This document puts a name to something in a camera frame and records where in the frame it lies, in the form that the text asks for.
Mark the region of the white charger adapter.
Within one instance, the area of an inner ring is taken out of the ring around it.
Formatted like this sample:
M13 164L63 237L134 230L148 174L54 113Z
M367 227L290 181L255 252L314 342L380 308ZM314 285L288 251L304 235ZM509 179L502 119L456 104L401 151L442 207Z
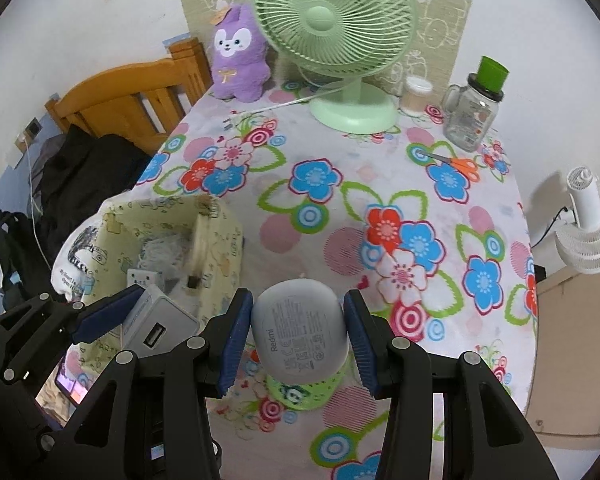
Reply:
M169 353L181 342L196 336L199 327L193 315L150 284L122 323L122 349L134 352L139 358Z

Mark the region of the green panda speaker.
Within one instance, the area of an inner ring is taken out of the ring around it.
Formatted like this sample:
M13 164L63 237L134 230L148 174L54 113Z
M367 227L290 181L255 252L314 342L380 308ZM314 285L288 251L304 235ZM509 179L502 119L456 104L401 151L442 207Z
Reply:
M312 382L312 384L288 385L275 379L270 374L265 375L265 385L268 395L285 408L295 411L314 411L324 406L338 389L348 369L350 359L346 359L337 373L329 378Z

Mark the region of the white round earbud case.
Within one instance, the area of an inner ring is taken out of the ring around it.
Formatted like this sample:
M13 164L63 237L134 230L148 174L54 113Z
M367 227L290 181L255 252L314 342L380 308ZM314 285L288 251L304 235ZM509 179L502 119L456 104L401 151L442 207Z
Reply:
M252 308L251 329L260 362L285 385L322 382L347 359L342 307L319 281L295 278L265 289Z

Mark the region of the white rectangular device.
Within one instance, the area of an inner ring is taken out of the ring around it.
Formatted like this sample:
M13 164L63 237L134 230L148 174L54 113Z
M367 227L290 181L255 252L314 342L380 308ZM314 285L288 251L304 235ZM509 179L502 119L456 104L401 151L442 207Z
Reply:
M129 269L126 271L126 286L138 285L147 288L155 285L158 289L164 289L164 279L161 272L145 269Z

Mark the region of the round cream compact mirror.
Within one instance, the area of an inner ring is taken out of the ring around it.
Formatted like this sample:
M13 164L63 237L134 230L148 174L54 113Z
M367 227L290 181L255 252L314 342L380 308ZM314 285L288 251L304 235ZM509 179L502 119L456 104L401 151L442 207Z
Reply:
M187 290L196 289L202 282L211 242L211 218L206 214L198 214L192 229L188 257L184 264Z

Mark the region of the black backpack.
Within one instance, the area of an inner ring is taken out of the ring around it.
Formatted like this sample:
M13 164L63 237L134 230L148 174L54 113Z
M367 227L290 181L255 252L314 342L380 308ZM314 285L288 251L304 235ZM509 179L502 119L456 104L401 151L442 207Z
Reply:
M23 212L0 210L0 268L6 311L43 292L53 293L50 269L34 239L31 219Z

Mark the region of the yellow fabric storage box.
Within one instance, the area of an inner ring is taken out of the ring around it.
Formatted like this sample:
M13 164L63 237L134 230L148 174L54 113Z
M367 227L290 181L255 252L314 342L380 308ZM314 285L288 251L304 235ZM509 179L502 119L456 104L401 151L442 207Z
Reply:
M53 283L84 304L140 285L143 300L104 341L168 351L226 312L238 289L244 230L216 197L106 200L54 263Z

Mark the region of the black clothing pile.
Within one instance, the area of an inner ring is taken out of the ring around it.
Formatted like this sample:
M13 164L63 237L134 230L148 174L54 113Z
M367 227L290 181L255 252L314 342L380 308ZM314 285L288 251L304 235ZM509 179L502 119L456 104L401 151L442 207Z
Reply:
M55 260L69 235L104 200L132 188L149 162L150 156L123 136L96 138L72 125L45 163L38 186L42 216L36 232L46 259Z

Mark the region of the floral tablecloth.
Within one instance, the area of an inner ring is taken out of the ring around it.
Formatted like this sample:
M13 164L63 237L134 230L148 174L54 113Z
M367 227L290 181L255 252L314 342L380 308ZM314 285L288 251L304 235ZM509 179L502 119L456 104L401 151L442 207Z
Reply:
M462 158L442 114L400 116L354 136L326 128L289 81L242 108L204 96L132 188L132 198L218 196L244 229L242 286L313 278L356 288L395 334L429 352L478 352L520 408L534 371L533 259L501 139L471 155L470 182L426 153Z

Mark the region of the white standing fan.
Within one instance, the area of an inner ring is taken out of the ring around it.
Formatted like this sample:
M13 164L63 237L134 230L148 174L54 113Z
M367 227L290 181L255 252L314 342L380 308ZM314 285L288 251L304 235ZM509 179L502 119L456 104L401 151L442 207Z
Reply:
M587 166L567 174L574 221L556 230L560 258L581 274L600 274L600 184Z

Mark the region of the purple plush bunny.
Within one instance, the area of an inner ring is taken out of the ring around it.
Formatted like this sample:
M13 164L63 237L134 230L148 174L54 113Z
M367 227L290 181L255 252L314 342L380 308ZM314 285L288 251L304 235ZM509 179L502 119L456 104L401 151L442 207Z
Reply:
M271 78L268 42L248 3L233 4L214 26L212 93L219 99L251 103L260 99Z

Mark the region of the glass mug jar green lid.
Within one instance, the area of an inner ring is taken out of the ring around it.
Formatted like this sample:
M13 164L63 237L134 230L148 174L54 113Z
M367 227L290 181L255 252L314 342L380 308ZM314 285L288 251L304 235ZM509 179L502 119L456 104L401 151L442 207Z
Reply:
M483 56L464 86L451 84L446 90L441 101L443 133L458 148L474 152L479 147L504 99L508 74L501 63Z

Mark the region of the cotton swab container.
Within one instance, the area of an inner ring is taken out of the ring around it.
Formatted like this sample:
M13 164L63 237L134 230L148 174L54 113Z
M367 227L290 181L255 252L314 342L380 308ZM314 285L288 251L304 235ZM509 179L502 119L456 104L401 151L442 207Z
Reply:
M419 76L407 76L400 97L400 110L407 116L422 116L433 91L434 86L428 79Z

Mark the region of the green desk fan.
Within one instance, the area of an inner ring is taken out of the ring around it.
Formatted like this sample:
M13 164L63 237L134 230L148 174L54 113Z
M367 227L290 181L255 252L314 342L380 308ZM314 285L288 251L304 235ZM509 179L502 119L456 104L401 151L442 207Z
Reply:
M309 102L318 122L351 134L394 125L396 101L366 79L405 54L416 32L416 0L252 0L252 6L278 54L329 78Z

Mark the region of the orange handled scissors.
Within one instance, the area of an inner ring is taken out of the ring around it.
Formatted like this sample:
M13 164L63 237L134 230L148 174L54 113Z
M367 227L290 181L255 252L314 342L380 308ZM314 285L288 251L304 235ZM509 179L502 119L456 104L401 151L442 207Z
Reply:
M480 181L479 167L475 162L468 158L446 157L434 153L426 153L426 156L433 160L437 160L438 162L444 162L445 164L451 166L460 174L462 174L465 178L467 178L470 182Z

